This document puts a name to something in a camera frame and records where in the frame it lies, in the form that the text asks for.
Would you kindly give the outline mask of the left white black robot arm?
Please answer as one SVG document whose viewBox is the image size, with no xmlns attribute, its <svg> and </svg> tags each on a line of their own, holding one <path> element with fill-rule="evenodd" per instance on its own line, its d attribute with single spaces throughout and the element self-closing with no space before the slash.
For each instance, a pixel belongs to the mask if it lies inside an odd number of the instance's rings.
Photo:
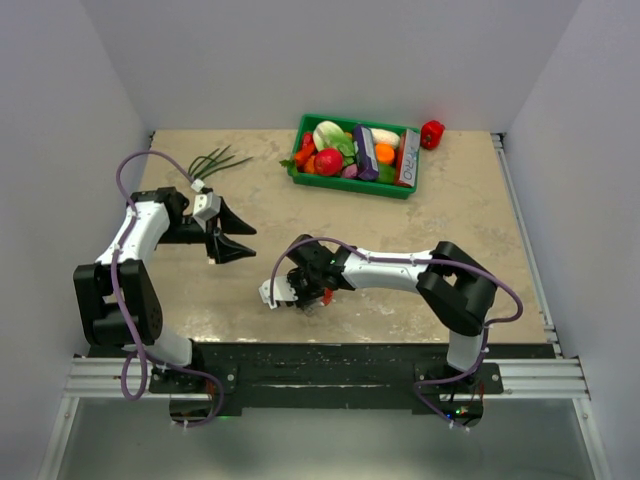
<svg viewBox="0 0 640 480">
<path fill-rule="evenodd" d="M 207 368 L 194 358 L 193 342 L 164 324 L 147 264 L 160 244 L 201 244 L 215 264 L 254 257 L 256 252 L 230 237 L 254 235 L 212 189 L 189 199 L 174 187 L 134 192 L 124 223 L 109 247 L 92 263 L 78 266 L 73 283 L 88 343 L 135 351 L 174 364 L 171 378 L 185 392 L 200 390 Z"/>
</svg>

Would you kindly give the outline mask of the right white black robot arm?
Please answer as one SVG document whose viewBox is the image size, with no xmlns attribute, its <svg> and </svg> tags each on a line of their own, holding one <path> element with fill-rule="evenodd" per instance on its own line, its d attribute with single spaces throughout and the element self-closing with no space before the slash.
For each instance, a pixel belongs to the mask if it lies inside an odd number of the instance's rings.
<svg viewBox="0 0 640 480">
<path fill-rule="evenodd" d="M 457 245 L 441 241 L 414 253 L 374 252 L 343 242 L 332 251 L 321 240 L 301 235 L 286 257 L 296 268 L 288 281 L 302 300 L 326 290 L 380 288 L 421 296 L 449 330 L 445 379 L 459 393 L 481 380 L 476 364 L 483 347 L 485 318 L 497 286 L 492 275 Z"/>
</svg>

